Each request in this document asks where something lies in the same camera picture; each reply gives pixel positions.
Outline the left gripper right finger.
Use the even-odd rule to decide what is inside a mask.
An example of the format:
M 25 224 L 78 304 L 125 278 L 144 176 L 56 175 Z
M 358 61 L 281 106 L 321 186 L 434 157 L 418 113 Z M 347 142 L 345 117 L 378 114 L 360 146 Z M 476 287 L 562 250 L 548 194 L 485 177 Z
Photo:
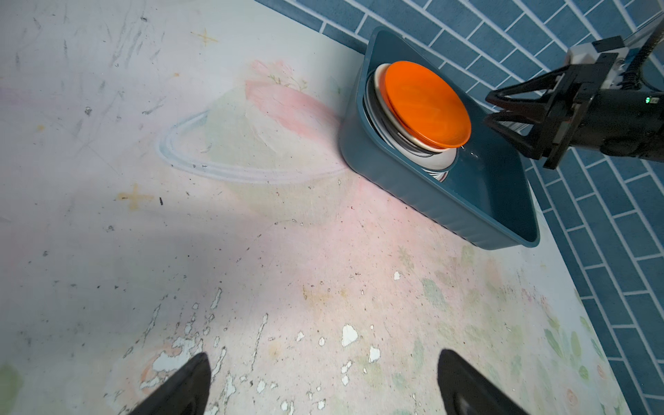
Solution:
M 447 414 L 527 415 L 515 401 L 451 349 L 437 363 L 437 383 Z

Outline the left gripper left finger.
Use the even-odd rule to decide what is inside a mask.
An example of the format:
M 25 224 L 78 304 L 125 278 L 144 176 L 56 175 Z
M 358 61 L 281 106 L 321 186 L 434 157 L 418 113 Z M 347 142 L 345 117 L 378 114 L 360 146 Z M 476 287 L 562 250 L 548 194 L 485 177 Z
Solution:
M 130 414 L 204 415 L 212 380 L 207 355 L 201 352 L 193 356 Z

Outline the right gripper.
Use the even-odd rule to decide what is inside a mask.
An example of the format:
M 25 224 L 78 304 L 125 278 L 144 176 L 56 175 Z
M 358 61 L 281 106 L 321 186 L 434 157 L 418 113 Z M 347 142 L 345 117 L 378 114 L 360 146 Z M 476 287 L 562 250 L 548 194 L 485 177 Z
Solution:
M 486 102 L 506 111 L 491 113 L 483 122 L 524 157 L 544 157 L 546 169 L 557 169 L 617 59 L 618 53 L 601 53 L 593 64 L 568 65 L 491 91 Z M 551 97 L 543 124 L 515 113 L 543 110 Z

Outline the orange plastic plate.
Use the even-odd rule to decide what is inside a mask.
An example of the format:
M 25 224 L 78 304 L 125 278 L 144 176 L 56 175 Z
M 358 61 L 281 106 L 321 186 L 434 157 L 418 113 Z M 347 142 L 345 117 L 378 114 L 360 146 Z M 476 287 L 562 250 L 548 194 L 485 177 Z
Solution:
M 467 144 L 470 115 L 453 88 L 415 62 L 388 64 L 375 76 L 377 93 L 402 134 L 420 148 L 441 153 Z

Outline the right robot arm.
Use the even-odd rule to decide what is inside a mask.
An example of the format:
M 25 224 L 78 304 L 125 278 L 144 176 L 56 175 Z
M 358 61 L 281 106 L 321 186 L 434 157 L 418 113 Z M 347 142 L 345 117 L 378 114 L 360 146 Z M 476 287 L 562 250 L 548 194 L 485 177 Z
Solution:
M 603 87 L 617 61 L 616 53 L 604 52 L 593 63 L 492 91 L 486 100 L 500 110 L 485 123 L 547 169 L 557 169 L 571 147 L 660 162 L 663 95 Z

